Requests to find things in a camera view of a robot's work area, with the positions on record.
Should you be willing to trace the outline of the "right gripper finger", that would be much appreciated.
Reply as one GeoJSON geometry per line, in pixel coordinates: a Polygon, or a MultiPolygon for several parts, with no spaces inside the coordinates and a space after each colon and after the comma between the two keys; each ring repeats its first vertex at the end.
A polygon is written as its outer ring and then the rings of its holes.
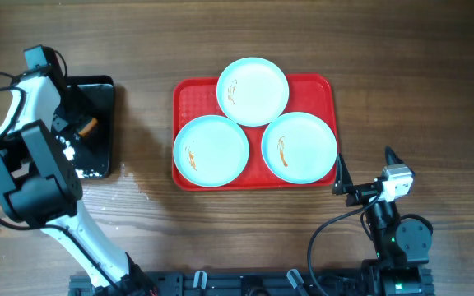
{"type": "Polygon", "coordinates": [[[337,154],[336,177],[332,188],[335,195],[345,195],[352,192],[353,182],[341,153],[337,154]]]}
{"type": "Polygon", "coordinates": [[[401,164],[402,160],[390,146],[385,147],[385,160],[387,165],[401,164]]]}

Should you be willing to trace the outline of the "green and orange sponge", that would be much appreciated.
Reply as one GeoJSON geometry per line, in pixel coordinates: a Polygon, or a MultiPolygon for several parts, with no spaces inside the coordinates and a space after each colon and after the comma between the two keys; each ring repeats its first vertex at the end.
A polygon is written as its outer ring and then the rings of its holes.
{"type": "Polygon", "coordinates": [[[77,135],[80,137],[89,136],[98,125],[98,120],[93,117],[83,118],[79,125],[76,127],[77,135]]]}

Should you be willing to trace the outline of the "red plastic tray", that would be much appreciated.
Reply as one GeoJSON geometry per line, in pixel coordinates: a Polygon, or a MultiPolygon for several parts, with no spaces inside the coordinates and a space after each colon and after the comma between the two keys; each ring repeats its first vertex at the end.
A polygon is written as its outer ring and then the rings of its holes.
{"type": "MultiPolygon", "coordinates": [[[[305,112],[323,120],[337,133],[337,120],[332,87],[318,73],[296,73],[286,76],[290,98],[285,108],[289,112],[305,112]]],[[[176,138],[188,122],[204,115],[222,115],[216,99],[216,77],[196,77],[181,81],[173,94],[173,133],[176,138]]],[[[268,169],[261,153],[261,140],[265,127],[244,127],[249,141],[249,161],[244,171],[231,183],[218,187],[218,191],[251,189],[295,188],[268,169]]]]}

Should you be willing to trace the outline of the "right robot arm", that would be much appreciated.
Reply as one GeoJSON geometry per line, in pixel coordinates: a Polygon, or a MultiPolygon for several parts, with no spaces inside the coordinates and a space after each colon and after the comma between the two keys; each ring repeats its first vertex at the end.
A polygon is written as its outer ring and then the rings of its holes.
{"type": "Polygon", "coordinates": [[[432,277],[422,266],[430,260],[434,228],[424,217],[401,215],[397,199],[408,195],[416,174],[388,146],[386,166],[371,183],[355,185],[346,163],[337,157],[332,192],[346,196],[346,206],[360,206],[362,228],[371,240],[376,258],[360,268],[362,295],[428,295],[434,292],[432,277]]]}

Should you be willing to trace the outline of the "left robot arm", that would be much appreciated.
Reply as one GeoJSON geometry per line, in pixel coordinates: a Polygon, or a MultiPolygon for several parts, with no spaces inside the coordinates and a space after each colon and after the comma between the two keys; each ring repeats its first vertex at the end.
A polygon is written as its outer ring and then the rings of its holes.
{"type": "Polygon", "coordinates": [[[115,88],[108,76],[70,76],[57,50],[24,52],[0,126],[0,225],[39,230],[86,271],[90,295],[156,295],[150,277],[100,229],[82,200],[85,178],[109,175],[115,88]]]}

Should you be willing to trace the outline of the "black rectangular water tray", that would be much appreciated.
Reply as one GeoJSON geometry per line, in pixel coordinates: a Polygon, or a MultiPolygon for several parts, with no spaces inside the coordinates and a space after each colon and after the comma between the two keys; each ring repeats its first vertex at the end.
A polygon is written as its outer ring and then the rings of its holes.
{"type": "Polygon", "coordinates": [[[98,120],[82,141],[57,139],[79,178],[105,178],[110,174],[114,137],[115,87],[110,76],[70,76],[59,107],[81,110],[98,120]]]}

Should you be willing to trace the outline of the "light blue plate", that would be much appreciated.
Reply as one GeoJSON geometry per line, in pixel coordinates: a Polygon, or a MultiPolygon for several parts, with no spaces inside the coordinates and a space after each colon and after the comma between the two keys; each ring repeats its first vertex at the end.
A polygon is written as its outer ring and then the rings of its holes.
{"type": "Polygon", "coordinates": [[[204,115],[182,127],[174,140],[174,164],[180,175],[199,187],[234,181],[249,160],[244,130],[220,115],[204,115]]]}
{"type": "Polygon", "coordinates": [[[293,184],[317,182],[328,175],[337,158],[337,139],[317,116],[291,112],[272,121],[263,133],[261,153],[268,169],[293,184]]]}
{"type": "Polygon", "coordinates": [[[261,127],[279,117],[290,89],[284,72],[264,58],[241,58],[220,74],[216,99],[223,114],[246,127],[261,127]]]}

